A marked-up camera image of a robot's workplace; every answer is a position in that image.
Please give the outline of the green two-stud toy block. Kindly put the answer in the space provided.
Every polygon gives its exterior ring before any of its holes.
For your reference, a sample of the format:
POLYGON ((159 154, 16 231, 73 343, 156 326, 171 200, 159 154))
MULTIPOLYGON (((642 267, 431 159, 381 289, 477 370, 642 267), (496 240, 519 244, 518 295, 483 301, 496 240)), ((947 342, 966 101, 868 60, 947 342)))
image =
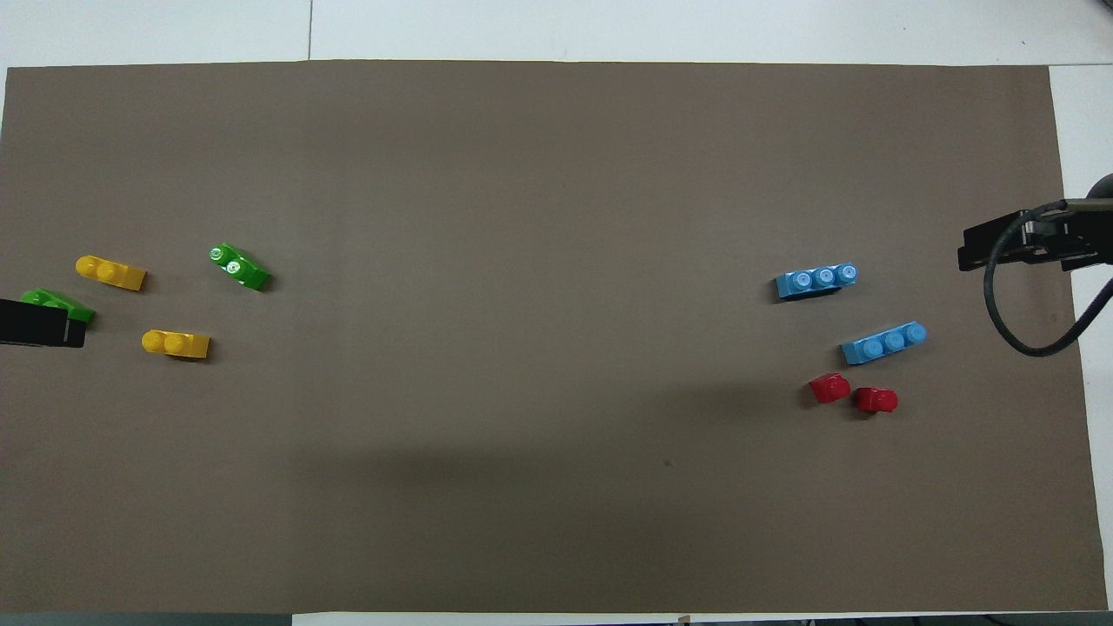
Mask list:
POLYGON ((90 323, 96 315, 93 309, 83 305, 73 297, 66 296, 59 290, 35 288, 27 290, 20 297, 21 302, 43 306, 45 309, 65 310, 69 320, 81 323, 90 323))
POLYGON ((221 243, 208 250, 208 257, 223 273, 230 276, 245 288, 262 290, 270 280, 270 273, 262 265, 250 260, 242 250, 232 244, 221 243))

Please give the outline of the brown paper table mat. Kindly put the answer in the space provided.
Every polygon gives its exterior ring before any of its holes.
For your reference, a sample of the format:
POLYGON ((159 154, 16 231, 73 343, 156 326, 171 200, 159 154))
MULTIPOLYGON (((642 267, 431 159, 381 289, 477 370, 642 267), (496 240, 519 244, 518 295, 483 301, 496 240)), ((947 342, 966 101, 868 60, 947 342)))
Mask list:
POLYGON ((1043 67, 11 69, 0 296, 96 315, 0 346, 0 613, 1104 609, 1080 354, 956 264, 1060 168, 1043 67))

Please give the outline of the blue three-stud toy block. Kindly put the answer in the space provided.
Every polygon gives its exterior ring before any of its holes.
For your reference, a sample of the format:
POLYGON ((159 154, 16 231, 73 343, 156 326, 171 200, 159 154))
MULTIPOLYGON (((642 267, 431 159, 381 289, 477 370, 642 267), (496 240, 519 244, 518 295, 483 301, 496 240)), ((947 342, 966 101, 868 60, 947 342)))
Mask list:
POLYGON ((857 283, 859 268, 854 263, 824 265, 807 270, 795 270, 776 275, 774 286, 776 297, 791 302, 819 296, 830 296, 857 283))
POLYGON ((926 341, 927 336, 929 333, 927 333, 926 326, 923 326, 918 321, 912 321, 870 334, 870 336, 856 338, 856 340, 843 343, 840 351, 843 351, 843 359, 847 364, 856 366, 919 345, 926 341))

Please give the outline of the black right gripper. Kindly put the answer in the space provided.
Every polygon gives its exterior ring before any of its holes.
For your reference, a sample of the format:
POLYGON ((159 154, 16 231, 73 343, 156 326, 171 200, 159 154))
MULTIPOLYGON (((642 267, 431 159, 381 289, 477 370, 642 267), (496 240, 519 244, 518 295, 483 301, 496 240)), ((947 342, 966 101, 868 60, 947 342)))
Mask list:
MULTIPOLYGON (((989 252, 1006 229, 1022 215, 1011 211, 963 231, 963 245, 958 247, 958 268, 976 270, 989 261, 989 252)), ((1093 265, 1113 265, 1113 198, 1063 199, 1032 211, 1025 233, 1006 239, 998 262, 1001 264, 1047 264, 1058 262, 1062 270, 1078 270, 1093 265)))

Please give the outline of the yellow two-stud toy block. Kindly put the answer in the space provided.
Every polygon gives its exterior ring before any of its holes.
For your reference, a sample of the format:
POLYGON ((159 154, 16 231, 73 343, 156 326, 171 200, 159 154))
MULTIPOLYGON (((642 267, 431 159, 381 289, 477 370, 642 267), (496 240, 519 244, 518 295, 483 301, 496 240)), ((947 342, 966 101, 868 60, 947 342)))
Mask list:
POLYGON ((141 290, 142 281, 147 275, 146 270, 95 255, 80 256, 75 261, 73 266, 80 276, 114 286, 114 288, 141 290))
POLYGON ((196 333, 152 329, 142 333, 142 349, 162 356, 201 360, 208 358, 210 338, 196 333))

